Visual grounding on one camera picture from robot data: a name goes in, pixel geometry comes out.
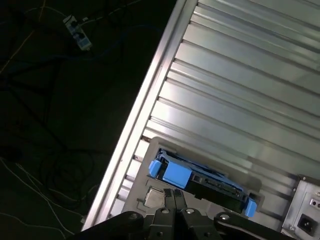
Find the power strip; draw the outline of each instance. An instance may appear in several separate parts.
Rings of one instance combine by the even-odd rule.
[[[63,23],[72,35],[73,39],[78,44],[79,48],[82,51],[88,51],[92,47],[92,43],[90,42],[89,38],[82,30],[81,25],[77,24],[74,26],[74,23],[77,23],[76,18],[73,15],[67,16],[63,19]]]

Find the dark floor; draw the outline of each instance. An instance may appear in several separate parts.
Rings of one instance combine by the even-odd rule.
[[[125,0],[114,2],[125,3]],[[15,6],[26,11],[31,8],[39,8],[42,4],[42,0],[31,0],[16,2]],[[101,9],[104,4],[103,0],[46,1],[46,6],[55,8],[65,15],[73,14],[77,19],[89,16],[95,10]],[[74,172],[76,172],[85,169],[87,171],[85,174],[90,174],[81,183],[81,194],[85,196],[91,187],[100,183],[108,166],[174,4],[174,0],[142,0],[127,7],[129,12],[121,18],[121,24],[119,21],[116,22],[117,26],[112,25],[110,21],[113,22],[113,20],[110,19],[102,20],[97,26],[95,23],[88,23],[83,29],[89,36],[95,29],[90,40],[93,43],[92,50],[96,55],[112,46],[123,33],[131,29],[131,26],[154,27],[132,28],[124,38],[122,48],[121,45],[117,46],[98,60],[66,60],[63,62],[55,83],[47,126],[68,149],[95,150],[97,153],[62,151],[61,146],[8,91],[0,91],[0,102],[2,103],[0,146],[13,146],[21,149],[22,157],[19,164],[39,180],[40,172],[44,176],[51,174],[51,167],[56,159],[59,159],[60,163],[73,164],[68,166],[68,169],[64,169],[65,171],[75,169]],[[39,11],[39,9],[31,11],[27,15],[36,20]],[[50,9],[44,9],[41,22],[67,35],[68,32],[62,24],[63,18]],[[2,60],[7,56],[10,40],[16,35],[17,30],[12,22],[0,24]],[[22,29],[14,50],[19,47],[30,31],[30,27],[27,26]],[[64,43],[56,40],[55,36],[36,31],[14,59],[37,62],[44,57],[57,54],[65,54]],[[85,56],[90,57],[91,54],[88,52]],[[12,61],[3,74],[27,66],[29,65]],[[52,67],[46,67],[24,73],[17,76],[15,80],[45,87],[52,75]],[[42,119],[44,99],[25,90],[13,89]],[[4,162],[17,176],[35,188],[27,175],[14,163]],[[42,168],[39,171],[41,162],[43,162]],[[92,164],[94,168],[93,172],[90,172],[88,169]],[[0,163],[0,175],[1,239],[62,239],[62,235],[57,230],[27,227],[16,219],[1,215],[1,213],[15,216],[29,225],[59,228],[66,236],[69,236],[69,233],[63,230],[55,218],[48,203],[10,173],[2,163]],[[38,186],[44,195],[53,199],[46,187]],[[97,188],[94,188],[90,191],[74,211],[85,215],[96,190]],[[79,198],[68,188],[64,190],[64,193],[71,198]],[[78,232],[81,229],[82,223],[79,215],[56,206],[53,206],[53,209],[68,230]]]

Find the screw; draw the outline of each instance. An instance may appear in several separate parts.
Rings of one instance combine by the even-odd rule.
[[[195,212],[195,210],[191,209],[191,208],[188,208],[187,210],[185,210],[185,212],[187,214],[193,214]]]
[[[136,213],[133,213],[129,216],[129,219],[136,219],[138,215]]]
[[[222,214],[220,218],[222,218],[222,220],[228,220],[230,217],[226,214]]]
[[[170,210],[164,208],[164,209],[161,210],[161,212],[162,212],[163,214],[168,214],[168,213],[170,213]]]

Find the blue cable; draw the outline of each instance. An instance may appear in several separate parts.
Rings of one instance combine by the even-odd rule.
[[[148,29],[153,29],[153,30],[156,30],[157,32],[161,33],[161,29],[155,27],[155,26],[152,26],[152,25],[136,25],[136,26],[132,26],[130,27],[126,32],[124,32],[120,38],[115,42],[113,43],[110,47],[108,47],[106,50],[104,50],[101,54],[97,55],[97,56],[94,56],[94,57],[80,57],[80,56],[69,56],[69,55],[51,55],[49,57],[45,57],[43,59],[41,59],[39,62],[37,63],[40,63],[42,61],[48,61],[48,60],[51,60],[51,59],[54,59],[54,58],[63,58],[63,59],[68,59],[68,60],[79,60],[79,61],[95,61],[101,57],[103,57],[104,55],[108,54],[112,49],[114,49],[116,46],[118,46],[119,44],[121,44],[125,38],[135,29],[137,28],[148,28]],[[25,66],[25,65],[32,65],[32,63],[22,63],[22,64],[19,64],[18,67],[12,67],[9,69],[9,72],[11,72],[13,69],[17,69],[19,68],[20,66]]]

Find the power socket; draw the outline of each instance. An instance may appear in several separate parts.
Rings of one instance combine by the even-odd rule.
[[[72,35],[73,39],[76,41],[76,44],[82,51],[89,51],[92,47],[92,43],[89,38],[81,28],[81,25],[77,24],[77,20],[73,15],[67,16],[63,19],[63,23]]]
[[[315,235],[318,223],[311,217],[302,214],[298,223],[298,228],[302,229],[305,233],[313,237]]]

